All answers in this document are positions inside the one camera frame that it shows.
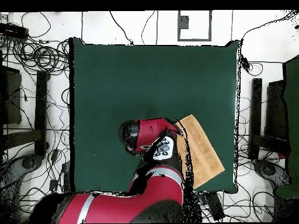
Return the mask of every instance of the white floor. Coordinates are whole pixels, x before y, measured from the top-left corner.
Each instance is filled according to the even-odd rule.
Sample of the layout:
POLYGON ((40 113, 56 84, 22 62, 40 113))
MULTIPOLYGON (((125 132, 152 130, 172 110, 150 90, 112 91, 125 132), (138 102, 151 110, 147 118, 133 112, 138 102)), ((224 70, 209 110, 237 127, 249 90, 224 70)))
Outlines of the white floor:
MULTIPOLYGON (((24 13, 10 13, 9 21, 22 24, 21 18, 24 13)), ((115 24, 109 12, 43 12, 51 24, 51 29, 47 34, 36 40, 54 40, 63 41, 69 37, 82 38, 84 42, 89 44, 129 44, 129 41, 125 38, 122 30, 115 24)), ((131 39, 135 45, 142 45, 142 38, 146 45, 213 45, 224 46, 230 40, 240 40, 243 35, 253 27, 260 26, 271 20, 282 18, 287 14, 286 10, 214 10, 212 15, 212 41, 211 42, 178 42, 177 41, 177 26, 178 26, 178 12, 177 11, 139 11, 139 12, 112 12, 115 20, 126 31, 127 37, 131 39), (144 29, 142 38, 141 33, 147 19, 149 19, 146 28, 144 29)), ((191 21, 192 16, 200 15, 198 13, 192 13, 185 11, 184 15, 190 16, 190 29, 194 30, 197 26, 196 22, 191 21)), ((244 45, 242 47, 242 53, 247 57, 248 61, 264 61, 263 71, 258 78, 263 79, 263 101, 266 100, 266 87, 269 82, 278 81, 283 79, 282 74, 282 62, 293 58, 299 54, 299 32, 294 29, 294 26, 299 24, 298 16, 283 22, 272 23, 260 29, 249 32, 244 38, 244 45)), ((29 29, 31 36, 39 36, 45 33, 50 27, 46 19, 40 13, 28 13, 23 17, 23 25, 29 29)), ((186 33, 188 30, 184 30, 184 35, 191 36, 192 33, 186 33)), ((58 42, 50 42, 45 46, 56 47, 58 42)), ((21 65, 13 64, 16 59, 13 55, 8 56, 8 65, 12 68, 19 69, 22 73, 22 86, 25 89, 27 97, 35 96, 35 76, 31 78, 28 73, 24 71, 21 65)), ((261 71, 260 65, 253 65, 252 74, 258 74, 261 71)), ((69 114, 67 105, 62 101, 62 92, 69 87, 68 72, 62 73, 58 76, 52 76, 48 82, 50 102, 55 103, 55 106, 51 106, 48 109, 49 121, 47 123, 47 140, 50 144, 50 150, 52 147, 65 150, 65 157, 62 156, 61 160, 57 163, 57 170, 55 176, 58 177, 61 170, 61 165, 69 160, 69 151, 66 149, 68 142, 68 130, 69 130, 69 114)), ((254 76, 250 76, 246 71, 242 70, 241 75, 241 102, 240 110, 246 109, 250 106, 250 102, 246 98, 250 98, 250 83, 254 76)), ((64 101, 68 100, 67 93, 64 94, 64 101)), ((34 108, 35 99, 28 98, 25 102, 21 99, 21 108, 27 114, 30 122, 34 126, 34 108)), ((265 110, 266 103, 262 104, 262 129, 265 126, 265 110)), ((241 112, 240 122, 249 120, 249 109, 241 112)), ((240 134, 248 134, 248 124, 239 125, 240 134)), ((22 122, 17 125, 8 125, 6 127, 7 133, 16 131, 22 131, 23 129, 30 130, 29 122, 26 116, 22 113, 22 122)), ((16 155, 22 146, 8 150, 8 158, 16 155)), ((34 151, 33 145, 30 145, 22 149, 18 156, 32 153, 34 151)), ((247 160, 240 160, 240 163, 244 163, 247 160)), ((283 160, 279 162, 281 166, 284 166, 283 160)), ((261 179, 252 170, 249 170, 250 164, 240 166, 238 169, 237 181, 241 185, 239 191, 236 194, 224 194, 219 192, 221 200, 223 201, 224 212, 228 216, 236 217, 245 222, 258 222, 259 220, 253 213, 252 204, 249 207, 249 197, 252 197, 256 192, 268 191, 272 192, 270 184, 261 179)), ((40 188, 45 193, 49 189, 50 179, 46 172, 46 163, 44 162, 42 167, 37 171, 28 174, 21 188, 21 195, 25 195, 32 187, 40 188)), ((41 192, 36 192, 35 189, 31 190, 28 194, 30 196, 24 198, 26 200, 38 200, 43 195, 41 192)), ((259 194, 256 196, 255 203, 263 207, 265 211, 269 208, 273 210, 273 198, 266 194, 259 194)), ((21 202, 22 205, 32 205, 34 202, 21 202)), ((23 206, 22 209, 26 210, 29 206, 23 206)), ((270 222, 271 216, 265 211, 259 215, 262 222, 270 222)), ((223 222, 236 222, 235 218, 226 217, 223 222)))

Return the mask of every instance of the green mat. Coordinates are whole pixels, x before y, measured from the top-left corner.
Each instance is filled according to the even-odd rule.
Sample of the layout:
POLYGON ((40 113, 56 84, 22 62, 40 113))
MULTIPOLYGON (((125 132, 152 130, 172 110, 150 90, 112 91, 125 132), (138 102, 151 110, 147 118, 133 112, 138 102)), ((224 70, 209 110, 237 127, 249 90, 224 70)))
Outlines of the green mat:
POLYGON ((125 152, 122 122, 193 114, 225 167, 197 190, 234 191, 237 48, 237 41, 179 47, 74 39, 75 190, 127 190, 140 158, 125 152))

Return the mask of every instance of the power cord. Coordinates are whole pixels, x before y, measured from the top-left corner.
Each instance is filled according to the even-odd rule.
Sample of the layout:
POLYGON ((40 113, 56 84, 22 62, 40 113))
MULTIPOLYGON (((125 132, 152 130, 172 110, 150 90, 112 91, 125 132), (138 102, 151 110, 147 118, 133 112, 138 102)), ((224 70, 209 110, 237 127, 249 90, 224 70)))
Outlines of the power cord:
POLYGON ((150 20, 150 18, 154 15, 155 12, 156 12, 156 11, 154 10, 153 13, 151 14, 151 16, 147 19, 147 21, 146 21, 146 23, 145 23, 145 25, 144 25, 144 27, 143 27, 143 30, 142 30, 142 33, 141 33, 141 39, 142 39, 143 45, 144 45, 144 40, 143 40, 142 35, 143 35, 143 32, 144 32, 144 29, 145 29, 145 27, 147 26, 147 22, 148 22, 148 20, 150 20))
POLYGON ((266 26, 266 25, 269 25, 271 23, 274 23, 274 22, 279 22, 279 21, 282 21, 282 20, 288 20, 289 18, 291 18, 292 16, 295 16, 296 14, 298 14, 298 12, 296 10, 291 10, 287 15, 285 15, 284 17, 280 18, 280 19, 277 19, 277 20, 272 20, 272 21, 269 21, 263 25, 260 25, 258 27, 254 27, 253 29, 250 29, 248 30, 244 35, 243 35, 243 38, 241 38, 241 47, 240 47, 240 62, 241 62, 241 65, 242 67, 247 71, 248 74, 252 75, 252 76, 259 76, 262 72, 263 72, 263 65, 260 63, 260 62, 252 62, 252 63, 249 63, 247 58, 245 58, 242 54, 242 46, 243 46, 243 41, 244 41, 244 37, 246 36, 247 33, 255 30, 255 29, 259 29, 263 26, 266 26), (249 71, 251 71, 252 69, 250 69, 250 65, 252 64, 259 64, 261 65, 262 69, 261 69, 261 72, 259 74, 251 74, 249 71))
POLYGON ((113 15, 112 15, 112 13, 111 13, 111 11, 109 11, 109 13, 110 13, 110 15, 111 15, 111 17, 112 17, 112 19, 114 20, 114 22, 115 22, 115 24, 117 24, 118 25, 118 27, 123 31, 123 33, 124 33, 124 36, 126 37, 126 39, 130 42, 130 45, 134 45, 134 43, 133 43, 133 41, 132 40, 130 40, 128 37, 127 37, 127 35, 126 35, 126 32, 123 30, 123 28, 121 27, 121 26, 119 26, 119 24, 116 22, 116 20, 115 20, 115 18, 113 17, 113 15))

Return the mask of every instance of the black cable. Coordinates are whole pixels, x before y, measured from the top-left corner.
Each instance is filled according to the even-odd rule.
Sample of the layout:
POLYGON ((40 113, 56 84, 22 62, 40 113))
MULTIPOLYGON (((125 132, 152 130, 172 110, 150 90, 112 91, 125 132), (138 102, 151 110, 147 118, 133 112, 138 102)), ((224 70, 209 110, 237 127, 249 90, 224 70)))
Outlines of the black cable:
MULTIPOLYGON (((23 24, 23 18, 24 18, 24 16, 27 15, 28 13, 32 13, 32 12, 26 12, 24 15, 22 15, 22 18, 21 18, 22 27, 24 27, 24 24, 23 24)), ((47 34, 47 33, 50 31, 50 29, 51 29, 51 23, 49 22, 49 20, 46 18, 46 16, 45 16, 43 13, 41 13, 41 12, 39 12, 39 13, 45 17, 46 21, 47 21, 48 24, 49 24, 49 28, 48 28, 48 30, 47 30, 45 33, 43 33, 43 34, 41 34, 41 35, 39 35, 39 36, 30 36, 30 35, 29 35, 29 37, 31 37, 31 38, 39 38, 39 37, 41 37, 41 36, 47 34)))
POLYGON ((35 189, 36 192, 39 191, 40 193, 46 195, 46 193, 44 193, 41 189, 39 189, 39 188, 37 188, 37 187, 32 187, 31 189, 28 190, 28 192, 27 192, 25 195, 20 195, 20 197, 21 197, 20 201, 22 201, 25 197, 34 195, 36 192, 33 193, 33 194, 28 195, 28 193, 31 192, 31 190, 33 190, 33 189, 35 189))
POLYGON ((115 20, 115 18, 113 17, 113 15, 112 15, 112 13, 111 13, 111 11, 109 11, 109 13, 110 13, 110 15, 111 15, 111 17, 112 17, 112 19, 114 20, 114 22, 115 22, 115 24, 117 24, 118 25, 118 27, 123 31, 123 33, 124 33, 124 35, 125 35, 125 37, 126 37, 126 39, 130 42, 130 45, 134 45, 134 43, 133 43, 133 41, 132 40, 130 40, 128 37, 127 37, 127 35, 126 35, 126 32, 123 30, 123 28, 121 27, 121 26, 119 26, 119 24, 116 22, 116 20, 115 20))
MULTIPOLYGON (((267 195, 273 197, 274 199, 278 200, 278 198, 275 197, 274 195, 272 195, 271 193, 269 193, 269 192, 267 192, 267 191, 260 191, 260 192, 257 192, 256 194, 253 195, 253 197, 252 197, 252 205, 255 204, 255 197, 256 197, 258 194, 261 194, 261 193, 267 194, 267 195)), ((256 209, 255 209, 255 207, 253 207, 253 212, 255 213, 255 216, 257 217, 257 219, 259 220, 259 222, 262 222, 262 220, 258 217, 258 215, 257 215, 257 213, 256 213, 256 209)), ((269 215, 273 218, 273 214, 271 214, 270 212, 267 212, 267 211, 264 211, 264 212, 266 212, 267 214, 269 214, 269 215)))
POLYGON ((151 16, 147 19, 147 21, 146 21, 146 23, 145 23, 145 25, 144 25, 144 27, 143 27, 143 30, 142 30, 142 33, 141 33, 141 39, 142 39, 143 45, 144 45, 144 41, 143 41, 143 37, 142 37, 142 35, 143 35, 143 32, 144 32, 144 29, 145 29, 145 27, 146 27, 146 25, 147 25, 148 20, 150 20, 150 18, 154 15, 155 12, 156 12, 156 11, 154 10, 153 13, 151 14, 151 16))
MULTIPOLYGON (((268 25, 268 24, 271 24, 271 23, 274 23, 274 22, 279 22, 279 21, 281 21, 281 20, 287 20, 288 17, 289 17, 291 14, 296 15, 296 14, 297 14, 297 11, 295 11, 295 10, 291 10, 291 11, 290 11, 287 15, 285 15, 284 17, 282 17, 282 18, 280 18, 280 19, 276 19, 276 20, 271 20, 271 21, 269 21, 269 22, 267 22, 267 23, 265 23, 265 24, 263 24, 263 25, 260 25, 260 26, 258 26, 258 27, 254 27, 253 29, 248 30, 248 31, 243 35, 243 38, 241 38, 241 47, 240 47, 241 65, 242 65, 242 67, 247 71, 248 74, 252 75, 251 73, 249 73, 249 70, 250 70, 250 69, 249 69, 249 68, 250 68, 250 63, 249 63, 248 60, 242 55, 242 46, 243 46, 244 37, 246 36, 246 34, 249 33, 249 32, 251 32, 251 31, 253 31, 253 30, 255 30, 255 29, 259 29, 259 28, 261 28, 261 27, 263 27, 263 26, 266 26, 266 25, 268 25)), ((262 71, 261 71, 259 74, 257 74, 257 75, 252 75, 252 76, 258 76, 258 75, 260 75, 260 74, 263 72, 263 65, 262 65, 260 62, 254 62, 254 63, 251 63, 251 64, 260 64, 260 65, 262 66, 262 71)))

